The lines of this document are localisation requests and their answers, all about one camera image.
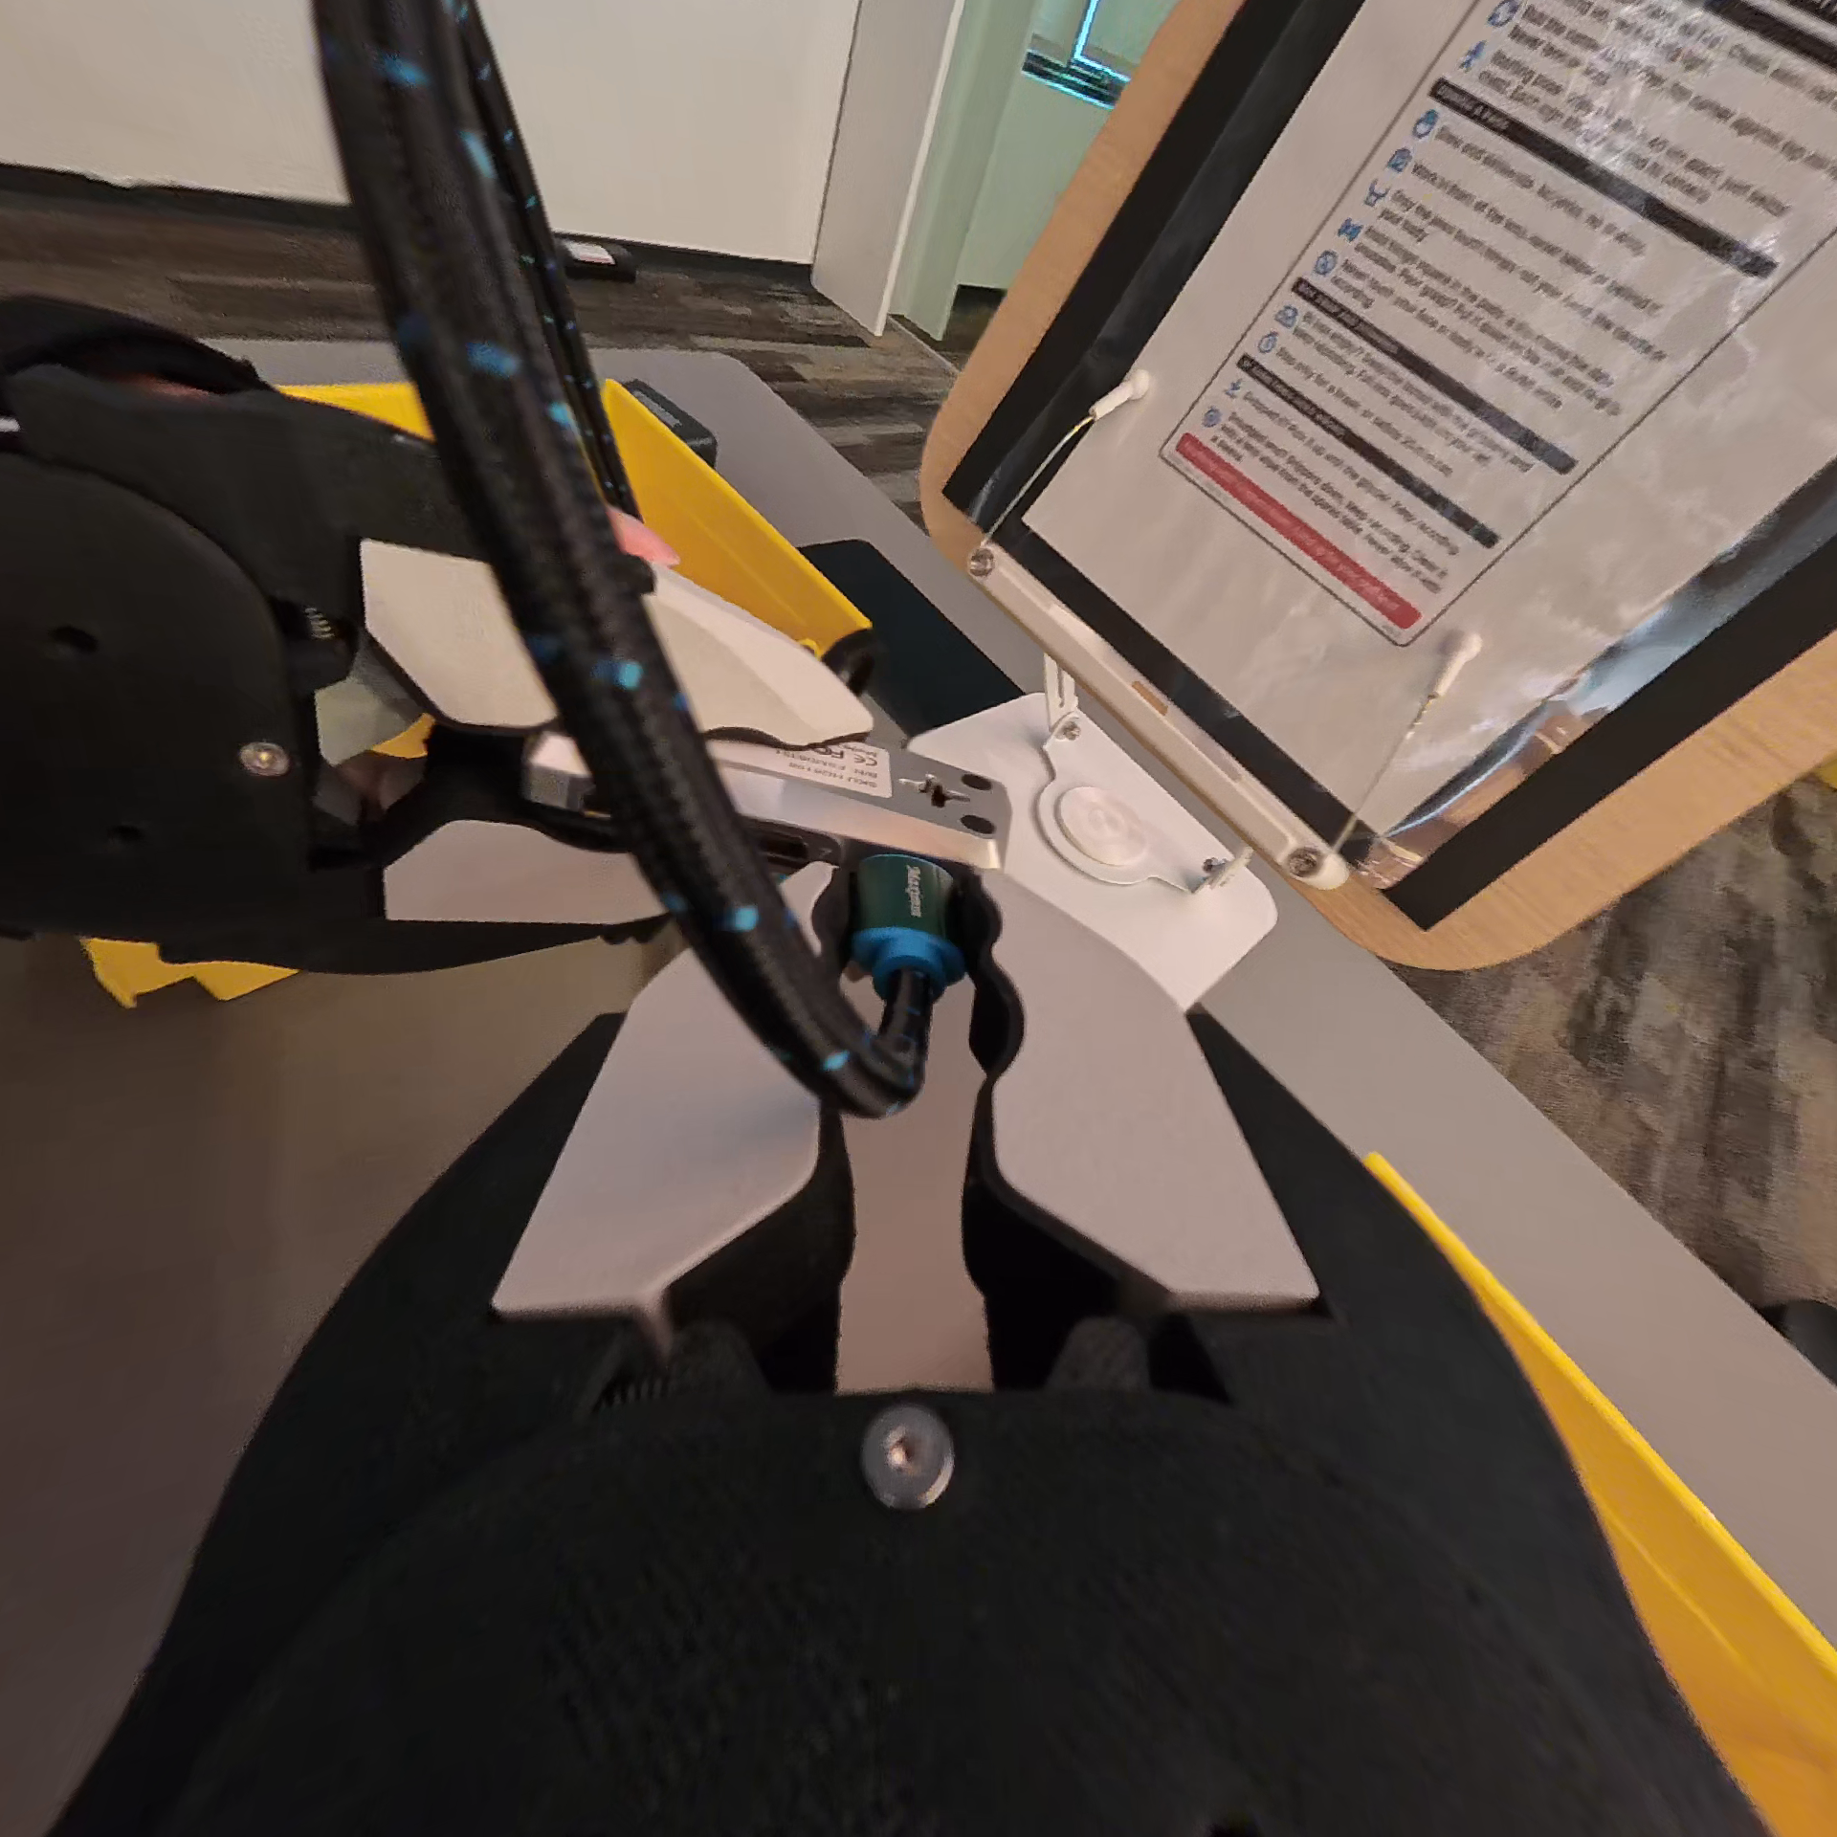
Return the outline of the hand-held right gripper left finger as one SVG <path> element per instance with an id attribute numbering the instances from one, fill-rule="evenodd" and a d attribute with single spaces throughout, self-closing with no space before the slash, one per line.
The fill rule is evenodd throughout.
<path id="1" fill-rule="evenodd" d="M 622 1017 L 494 1310 L 786 1327 L 839 1295 L 851 1252 L 839 1119 L 683 953 Z"/>

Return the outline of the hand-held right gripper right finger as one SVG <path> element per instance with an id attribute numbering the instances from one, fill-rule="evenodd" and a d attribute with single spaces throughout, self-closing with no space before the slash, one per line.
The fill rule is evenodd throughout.
<path id="1" fill-rule="evenodd" d="M 972 972 L 976 1144 L 999 1198 L 1132 1303 L 1311 1305 L 1319 1282 L 1190 1023 L 1204 998 L 1184 1008 L 1003 873 L 980 893 L 992 915 Z"/>

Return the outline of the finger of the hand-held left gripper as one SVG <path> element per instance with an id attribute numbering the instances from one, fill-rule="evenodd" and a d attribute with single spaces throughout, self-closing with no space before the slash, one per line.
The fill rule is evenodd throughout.
<path id="1" fill-rule="evenodd" d="M 439 722 L 558 726 L 488 564 L 364 538 L 360 596 L 368 638 Z M 870 733 L 867 706 L 818 656 L 676 570 L 647 611 L 702 737 L 813 749 Z"/>
<path id="2" fill-rule="evenodd" d="M 381 874 L 389 922 L 533 924 L 609 931 L 665 917 L 638 861 L 525 822 L 458 819 Z"/>

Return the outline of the yellow plastic bin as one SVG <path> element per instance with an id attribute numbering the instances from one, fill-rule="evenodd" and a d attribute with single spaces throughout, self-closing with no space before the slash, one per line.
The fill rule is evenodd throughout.
<path id="1" fill-rule="evenodd" d="M 705 466 L 620 382 L 601 386 L 631 490 L 648 525 L 679 555 L 679 573 L 720 596 L 829 666 L 840 641 L 870 636 L 867 620 L 807 564 L 716 470 Z M 96 985 L 122 1008 L 164 988 L 196 984 L 231 1002 L 290 978 L 290 970 L 240 960 L 177 966 L 150 942 L 84 937 Z"/>
<path id="2" fill-rule="evenodd" d="M 1380 1155 L 1551 1415 L 1642 1633 L 1768 1833 L 1834 1833 L 1834 1650 L 1595 1380 Z"/>

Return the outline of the white tablet stand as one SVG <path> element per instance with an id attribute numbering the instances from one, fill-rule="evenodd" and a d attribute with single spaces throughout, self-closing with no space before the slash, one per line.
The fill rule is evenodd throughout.
<path id="1" fill-rule="evenodd" d="M 968 578 L 1039 645 L 1040 686 L 914 751 L 992 778 L 1012 809 L 1006 874 L 1195 1005 L 1273 928 L 1258 857 L 1305 888 L 1340 887 L 1342 861 L 993 542 Z"/>

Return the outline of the small black charging case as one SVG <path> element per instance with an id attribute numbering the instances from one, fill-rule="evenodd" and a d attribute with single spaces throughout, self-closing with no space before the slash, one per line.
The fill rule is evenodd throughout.
<path id="1" fill-rule="evenodd" d="M 719 466 L 719 439 L 714 430 L 666 394 L 658 392 L 648 382 L 626 380 L 622 384 L 626 394 L 651 413 L 688 452 L 692 452 L 705 466 Z"/>

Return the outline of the wooden sign board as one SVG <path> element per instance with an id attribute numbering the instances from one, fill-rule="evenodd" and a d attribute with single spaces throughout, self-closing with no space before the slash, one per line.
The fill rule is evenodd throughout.
<path id="1" fill-rule="evenodd" d="M 1391 888 L 1297 874 L 1319 853 L 1311 833 L 1286 838 L 1265 789 L 1220 751 L 1151 673 L 1122 659 L 1079 616 L 1052 602 L 1037 573 L 989 545 L 967 515 L 972 474 L 1025 441 L 1020 410 L 1055 417 L 1087 375 L 1099 311 L 1116 314 L 1202 156 L 1225 130 L 1275 53 L 1253 53 L 1238 3 L 1175 4 L 1018 269 L 1018 280 L 950 389 L 927 439 L 920 498 L 930 542 L 967 573 L 1047 659 L 1069 668 L 1088 704 L 1170 768 L 1202 817 L 1229 828 L 1251 860 L 1310 899 L 1357 948 L 1413 970 L 1488 970 L 1540 952 L 1665 873 L 1736 819 L 1832 758 L 1832 561 L 1814 555 L 1757 597 L 1757 611 L 1708 636 L 1655 686 L 1606 714 L 1535 780 L 1508 791 L 1456 836 L 1456 866 Z"/>

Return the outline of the instruction sheet in clear sleeve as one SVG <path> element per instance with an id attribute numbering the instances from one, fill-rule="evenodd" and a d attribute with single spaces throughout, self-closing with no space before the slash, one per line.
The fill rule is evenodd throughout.
<path id="1" fill-rule="evenodd" d="M 1382 836 L 1832 464 L 1832 4 L 1363 4 L 1025 531 Z"/>

